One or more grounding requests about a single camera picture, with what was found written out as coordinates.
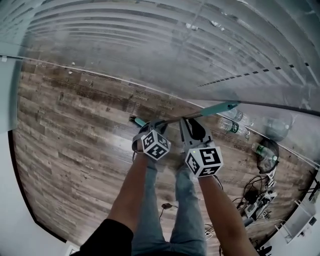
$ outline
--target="leg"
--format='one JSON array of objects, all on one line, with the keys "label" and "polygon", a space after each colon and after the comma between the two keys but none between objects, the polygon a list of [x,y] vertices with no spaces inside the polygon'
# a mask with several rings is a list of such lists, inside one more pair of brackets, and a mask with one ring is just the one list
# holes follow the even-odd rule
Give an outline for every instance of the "leg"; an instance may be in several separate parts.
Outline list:
[{"label": "leg", "polygon": [[175,197],[179,208],[170,243],[177,253],[205,256],[205,225],[190,174],[190,170],[184,165],[176,175]]},{"label": "leg", "polygon": [[140,220],[132,240],[132,255],[163,251],[168,246],[159,221],[155,183],[157,169],[149,159],[145,175]]}]

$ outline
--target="white wall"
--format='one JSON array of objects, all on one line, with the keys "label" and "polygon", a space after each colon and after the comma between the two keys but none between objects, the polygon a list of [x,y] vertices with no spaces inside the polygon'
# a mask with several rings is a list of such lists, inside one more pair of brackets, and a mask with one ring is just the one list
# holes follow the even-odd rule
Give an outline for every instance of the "white wall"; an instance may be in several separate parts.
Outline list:
[{"label": "white wall", "polygon": [[68,246],[33,221],[15,177],[8,134],[0,134],[0,255],[65,256]]},{"label": "white wall", "polygon": [[[305,236],[294,238],[289,244],[286,243],[283,236],[278,231],[264,246],[272,246],[271,256],[320,256],[320,196],[313,205],[310,204],[308,198],[310,194],[303,199],[303,203],[308,208],[308,211],[315,213],[316,223],[309,227],[305,232]],[[302,212],[296,210],[291,218],[287,221],[288,225],[297,224],[302,221]]]}]

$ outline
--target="wooden floor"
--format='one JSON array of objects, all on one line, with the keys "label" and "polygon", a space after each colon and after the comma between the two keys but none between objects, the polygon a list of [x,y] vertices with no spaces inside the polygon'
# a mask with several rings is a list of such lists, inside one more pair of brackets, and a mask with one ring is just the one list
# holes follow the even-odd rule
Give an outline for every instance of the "wooden floor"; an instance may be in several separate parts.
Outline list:
[{"label": "wooden floor", "polygon": [[[132,163],[131,140],[139,128],[129,116],[144,120],[170,118],[199,108],[152,90],[86,73],[28,62],[22,67],[18,90],[18,128],[14,148],[18,171],[36,218],[61,237],[81,245],[105,219]],[[221,147],[224,167],[218,173],[225,192],[241,197],[246,183],[259,174],[251,143],[217,129],[217,116],[205,118]],[[176,124],[169,128],[172,150],[158,163],[156,183],[159,211],[175,203],[172,170],[182,148]],[[279,219],[294,208],[294,200],[309,185],[311,168],[280,149],[275,179],[278,196],[270,204],[270,222],[259,220],[247,228],[253,241],[264,239]],[[199,184],[203,219],[210,223]],[[176,209],[163,212],[164,237],[170,238]],[[219,241],[207,241],[208,255],[217,255]]]}]

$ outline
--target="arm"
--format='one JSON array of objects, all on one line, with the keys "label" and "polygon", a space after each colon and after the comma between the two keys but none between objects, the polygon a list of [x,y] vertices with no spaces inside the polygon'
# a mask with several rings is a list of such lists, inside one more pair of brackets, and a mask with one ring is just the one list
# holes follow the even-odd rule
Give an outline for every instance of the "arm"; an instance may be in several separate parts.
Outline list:
[{"label": "arm", "polygon": [[137,154],[107,217],[124,224],[132,232],[135,232],[139,221],[147,164],[148,157],[145,154]]},{"label": "arm", "polygon": [[225,256],[257,256],[242,218],[213,176],[198,179],[206,209]]}]

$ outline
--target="teal handle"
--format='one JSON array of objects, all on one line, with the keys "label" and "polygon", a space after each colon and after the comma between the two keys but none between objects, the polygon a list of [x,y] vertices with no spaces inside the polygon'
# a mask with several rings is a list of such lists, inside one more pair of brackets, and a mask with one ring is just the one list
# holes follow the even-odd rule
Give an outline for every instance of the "teal handle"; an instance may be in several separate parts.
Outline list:
[{"label": "teal handle", "polygon": [[223,102],[217,105],[208,106],[202,109],[200,112],[201,112],[201,115],[203,115],[204,117],[207,117],[216,113],[232,110],[238,105],[239,105],[239,102],[237,101]]},{"label": "teal handle", "polygon": [[145,124],[146,124],[145,121],[141,120],[141,119],[138,118],[138,117],[136,117],[136,118],[134,119],[134,121],[135,121],[138,125],[140,125],[141,127],[145,126]]}]

